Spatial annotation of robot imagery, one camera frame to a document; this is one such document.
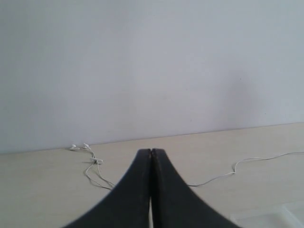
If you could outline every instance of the black object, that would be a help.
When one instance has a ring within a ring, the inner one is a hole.
[[[238,228],[183,181],[162,149],[139,150],[118,185],[66,228]]]

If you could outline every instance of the desk surface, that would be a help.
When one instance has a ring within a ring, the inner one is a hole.
[[[140,148],[164,148],[187,183],[231,171],[236,161],[304,151],[304,123],[92,145],[102,174],[117,183]],[[109,191],[83,175],[90,154],[65,149],[0,155],[0,227],[58,228]],[[246,162],[238,174],[192,188],[226,217],[304,200],[304,155]]]

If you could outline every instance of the white cable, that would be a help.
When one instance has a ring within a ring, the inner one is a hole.
[[[277,155],[275,157],[270,157],[270,158],[246,158],[246,159],[242,159],[242,160],[239,160],[237,163],[235,163],[233,166],[232,166],[232,172],[228,172],[226,174],[223,174],[223,175],[220,175],[220,176],[217,176],[217,177],[214,177],[212,179],[210,179],[209,181],[206,181],[202,184],[188,184],[188,186],[190,187],[200,187],[200,186],[203,186],[205,184],[208,184],[209,182],[211,181],[214,181],[216,179],[219,179],[219,178],[222,178],[222,177],[225,177],[225,176],[230,176],[230,175],[234,175],[237,173],[237,166],[238,164],[242,163],[242,162],[245,162],[245,161],[249,161],[249,160],[258,160],[258,161],[262,161],[262,160],[271,160],[271,159],[275,159],[275,158],[279,158],[279,157],[282,157],[282,156],[285,156],[285,155],[290,155],[290,154],[304,154],[304,152],[290,152],[290,153],[283,153],[283,154],[280,154],[280,155]]]
[[[108,181],[108,180],[106,180],[105,178],[102,177],[99,166],[101,166],[104,163],[104,161],[102,159],[96,158],[95,153],[92,151],[92,149],[90,148],[90,146],[88,144],[84,143],[83,147],[76,147],[75,145],[72,145],[72,147],[70,148],[70,150],[71,151],[82,150],[84,152],[91,153],[91,155],[92,155],[92,157],[90,158],[91,165],[86,170],[84,170],[84,175],[90,180],[90,183],[92,185],[94,185],[96,187],[103,188],[103,189],[108,189],[108,190],[111,190],[112,188],[115,187],[115,185],[112,182],[110,182],[110,181]],[[91,178],[91,176],[89,175],[90,169],[93,168],[95,164],[97,165],[98,177],[101,180],[103,180],[104,182],[106,182],[109,185],[109,187],[103,186],[102,184],[100,184],[97,181],[93,180]]]

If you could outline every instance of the white wall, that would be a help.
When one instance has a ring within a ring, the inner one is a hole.
[[[304,121],[302,0],[1,0],[0,152]]]

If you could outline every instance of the light wood surface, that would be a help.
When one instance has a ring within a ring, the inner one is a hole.
[[[304,123],[92,145],[102,173],[117,183],[140,148],[164,148],[187,183],[231,171],[236,161],[304,151]],[[78,218],[108,190],[90,185],[90,155],[50,150],[0,155],[0,227],[58,228]],[[304,200],[304,155],[246,162],[237,175],[192,188],[229,217],[249,209]]]

